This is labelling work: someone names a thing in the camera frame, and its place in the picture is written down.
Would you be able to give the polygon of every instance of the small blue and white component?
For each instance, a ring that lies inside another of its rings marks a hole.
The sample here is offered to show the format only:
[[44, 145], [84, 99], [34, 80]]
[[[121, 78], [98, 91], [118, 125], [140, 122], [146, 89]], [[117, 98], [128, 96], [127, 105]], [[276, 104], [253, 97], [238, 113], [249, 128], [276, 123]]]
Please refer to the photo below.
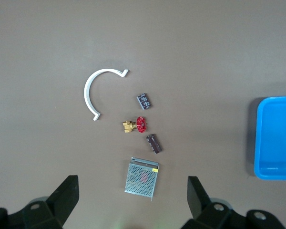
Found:
[[145, 93], [139, 95], [137, 97], [139, 104], [143, 110], [146, 110], [151, 107], [151, 103], [149, 102], [147, 95]]

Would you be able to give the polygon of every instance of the red valve handle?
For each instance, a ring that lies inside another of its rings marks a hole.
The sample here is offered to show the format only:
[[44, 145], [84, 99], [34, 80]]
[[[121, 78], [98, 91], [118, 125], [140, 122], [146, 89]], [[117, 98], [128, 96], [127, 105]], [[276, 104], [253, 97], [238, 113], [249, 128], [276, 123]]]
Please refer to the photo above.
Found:
[[137, 128], [140, 133], [144, 133], [146, 130], [146, 121], [143, 117], [137, 118]]

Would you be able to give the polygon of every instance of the blue plastic bin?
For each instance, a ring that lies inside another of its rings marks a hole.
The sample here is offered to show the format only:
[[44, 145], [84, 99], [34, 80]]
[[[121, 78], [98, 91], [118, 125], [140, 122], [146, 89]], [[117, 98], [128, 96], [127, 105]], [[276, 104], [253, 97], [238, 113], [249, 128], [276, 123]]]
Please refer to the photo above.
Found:
[[258, 106], [254, 170], [261, 179], [286, 180], [286, 97]]

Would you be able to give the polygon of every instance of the bolt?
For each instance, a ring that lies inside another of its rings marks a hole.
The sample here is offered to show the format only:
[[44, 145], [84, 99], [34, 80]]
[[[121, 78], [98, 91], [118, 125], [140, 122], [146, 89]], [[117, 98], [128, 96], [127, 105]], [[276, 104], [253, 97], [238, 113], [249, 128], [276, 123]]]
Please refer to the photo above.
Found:
[[217, 211], [223, 211], [225, 208], [224, 206], [222, 206], [221, 204], [215, 204], [214, 205], [214, 208], [217, 210]]
[[259, 211], [256, 211], [254, 213], [254, 216], [258, 219], [261, 219], [261, 220], [265, 220], [266, 219], [266, 216], [262, 213], [262, 212], [259, 212]]

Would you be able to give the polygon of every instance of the brass fitting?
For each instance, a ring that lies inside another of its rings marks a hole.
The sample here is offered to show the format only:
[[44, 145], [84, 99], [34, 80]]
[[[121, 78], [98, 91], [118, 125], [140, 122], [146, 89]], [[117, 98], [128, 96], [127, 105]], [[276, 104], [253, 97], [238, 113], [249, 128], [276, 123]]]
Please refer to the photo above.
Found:
[[126, 121], [126, 122], [123, 122], [123, 126], [124, 126], [124, 129], [125, 129], [124, 130], [125, 133], [129, 133], [132, 130], [137, 128], [137, 123], [133, 123], [132, 121]]

